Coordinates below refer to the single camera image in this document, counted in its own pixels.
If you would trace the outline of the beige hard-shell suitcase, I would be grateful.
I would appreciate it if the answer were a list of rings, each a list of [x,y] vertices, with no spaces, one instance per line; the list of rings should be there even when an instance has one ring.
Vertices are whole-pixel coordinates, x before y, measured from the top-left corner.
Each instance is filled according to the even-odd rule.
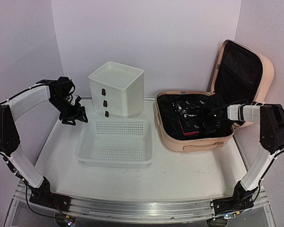
[[[217,58],[210,91],[165,91],[156,97],[161,141],[175,152],[220,148],[250,120],[228,118],[227,108],[262,103],[275,75],[264,55],[226,40]]]

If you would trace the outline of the white perforated plastic basket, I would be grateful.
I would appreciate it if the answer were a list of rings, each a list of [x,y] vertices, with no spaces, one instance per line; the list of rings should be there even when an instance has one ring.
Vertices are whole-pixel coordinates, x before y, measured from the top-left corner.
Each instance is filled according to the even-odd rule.
[[[75,157],[89,166],[145,168],[156,153],[149,120],[91,120],[82,126]]]

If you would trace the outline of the white tall plastic bin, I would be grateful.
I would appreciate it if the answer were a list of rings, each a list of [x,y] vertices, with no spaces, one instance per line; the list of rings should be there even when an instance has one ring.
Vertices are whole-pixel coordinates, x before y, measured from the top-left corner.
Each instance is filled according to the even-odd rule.
[[[88,79],[97,114],[136,118],[143,112],[144,70],[109,61]]]

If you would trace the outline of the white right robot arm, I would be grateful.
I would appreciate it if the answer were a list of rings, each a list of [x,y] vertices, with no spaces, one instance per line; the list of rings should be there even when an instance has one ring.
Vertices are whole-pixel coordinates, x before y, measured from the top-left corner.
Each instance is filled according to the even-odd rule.
[[[207,120],[250,122],[259,126],[257,154],[246,174],[239,180],[230,197],[210,202],[213,216],[230,216],[254,206],[261,184],[274,161],[284,153],[284,108],[281,104],[267,104],[239,100],[231,104],[210,108]]]

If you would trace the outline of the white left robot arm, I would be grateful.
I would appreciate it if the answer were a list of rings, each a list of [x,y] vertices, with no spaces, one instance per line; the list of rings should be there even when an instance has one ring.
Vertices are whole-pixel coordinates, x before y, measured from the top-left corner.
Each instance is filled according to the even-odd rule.
[[[75,84],[68,77],[42,79],[0,101],[0,155],[13,175],[31,191],[28,202],[61,211],[68,210],[71,198],[53,192],[50,180],[29,160],[17,122],[39,105],[50,103],[59,112],[58,119],[62,124],[76,126],[77,122],[87,123],[85,107],[80,103],[81,97],[74,94],[75,89]]]

